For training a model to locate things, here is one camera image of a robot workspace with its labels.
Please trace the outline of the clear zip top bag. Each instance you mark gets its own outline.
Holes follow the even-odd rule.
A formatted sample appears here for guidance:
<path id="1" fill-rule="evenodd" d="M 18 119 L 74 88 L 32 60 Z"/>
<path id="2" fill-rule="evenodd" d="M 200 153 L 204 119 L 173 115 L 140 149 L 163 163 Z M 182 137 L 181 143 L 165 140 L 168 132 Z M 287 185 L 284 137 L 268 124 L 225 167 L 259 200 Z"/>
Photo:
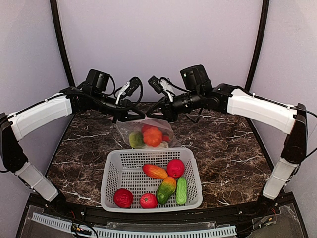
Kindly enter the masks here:
<path id="1" fill-rule="evenodd" d="M 133 149 L 179 147 L 170 124 L 161 119 L 117 122 L 115 125 L 123 141 Z"/>

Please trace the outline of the orange pumpkin toy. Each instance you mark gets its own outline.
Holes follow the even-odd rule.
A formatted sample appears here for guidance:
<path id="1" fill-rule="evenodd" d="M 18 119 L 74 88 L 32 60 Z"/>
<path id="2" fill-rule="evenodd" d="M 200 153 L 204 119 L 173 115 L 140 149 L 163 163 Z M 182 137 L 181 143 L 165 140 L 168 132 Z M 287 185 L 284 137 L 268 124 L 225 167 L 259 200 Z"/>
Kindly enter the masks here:
<path id="1" fill-rule="evenodd" d="M 163 133 L 156 127 L 148 129 L 143 133 L 143 141 L 146 145 L 157 147 L 162 143 Z"/>

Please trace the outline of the red chili pepper toy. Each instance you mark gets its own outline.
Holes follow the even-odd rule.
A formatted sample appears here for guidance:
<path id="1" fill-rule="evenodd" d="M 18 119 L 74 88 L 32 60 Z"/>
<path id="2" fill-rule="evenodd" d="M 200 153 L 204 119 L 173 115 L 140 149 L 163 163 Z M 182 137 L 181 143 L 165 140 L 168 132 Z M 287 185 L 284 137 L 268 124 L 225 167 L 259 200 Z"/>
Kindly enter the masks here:
<path id="1" fill-rule="evenodd" d="M 163 141 L 170 141 L 170 136 L 164 134 L 164 135 L 162 136 L 162 140 L 163 140 Z"/>

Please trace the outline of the yellow lemon toy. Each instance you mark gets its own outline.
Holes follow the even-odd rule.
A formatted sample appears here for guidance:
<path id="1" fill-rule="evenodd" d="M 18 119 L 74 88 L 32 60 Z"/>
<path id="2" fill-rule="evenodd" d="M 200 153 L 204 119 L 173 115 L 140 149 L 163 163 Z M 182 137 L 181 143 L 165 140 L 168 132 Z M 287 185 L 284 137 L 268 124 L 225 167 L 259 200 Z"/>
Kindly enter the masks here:
<path id="1" fill-rule="evenodd" d="M 130 133 L 129 144 L 132 148 L 141 148 L 144 146 L 143 134 L 140 131 Z"/>

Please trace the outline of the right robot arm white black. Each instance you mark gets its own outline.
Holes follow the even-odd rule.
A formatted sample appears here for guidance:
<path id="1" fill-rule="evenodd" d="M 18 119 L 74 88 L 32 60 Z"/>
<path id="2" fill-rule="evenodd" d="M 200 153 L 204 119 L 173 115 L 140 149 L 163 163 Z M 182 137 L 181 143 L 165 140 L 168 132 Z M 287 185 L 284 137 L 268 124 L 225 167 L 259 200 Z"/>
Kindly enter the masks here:
<path id="1" fill-rule="evenodd" d="M 179 114 L 195 109 L 215 111 L 245 117 L 269 125 L 286 134 L 280 159 L 265 183 L 261 197 L 274 200 L 295 173 L 295 169 L 307 157 L 307 111 L 303 104 L 296 106 L 279 103 L 240 86 L 222 83 L 212 86 L 203 65 L 195 65 L 180 71 L 185 85 L 184 92 L 175 96 L 174 85 L 165 77 L 152 76 L 148 84 L 161 98 L 146 115 L 167 122 L 175 122 Z"/>

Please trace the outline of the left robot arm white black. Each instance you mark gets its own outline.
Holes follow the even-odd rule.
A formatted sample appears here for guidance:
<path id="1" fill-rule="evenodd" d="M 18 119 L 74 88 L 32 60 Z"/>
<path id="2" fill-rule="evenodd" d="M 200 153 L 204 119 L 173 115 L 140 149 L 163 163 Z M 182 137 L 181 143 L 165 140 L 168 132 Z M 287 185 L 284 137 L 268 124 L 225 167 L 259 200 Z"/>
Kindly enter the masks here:
<path id="1" fill-rule="evenodd" d="M 28 134 L 59 118 L 74 115 L 85 110 L 98 111 L 113 117 L 112 122 L 126 122 L 143 119 L 144 113 L 137 109 L 139 100 L 132 103 L 127 97 L 137 90 L 143 90 L 138 77 L 132 77 L 118 94 L 106 94 L 106 87 L 113 77 L 91 69 L 87 78 L 77 87 L 67 87 L 53 96 L 23 110 L 0 115 L 0 156 L 5 169 L 27 183 L 47 202 L 64 199 L 61 191 L 50 182 L 24 154 L 19 142 Z"/>

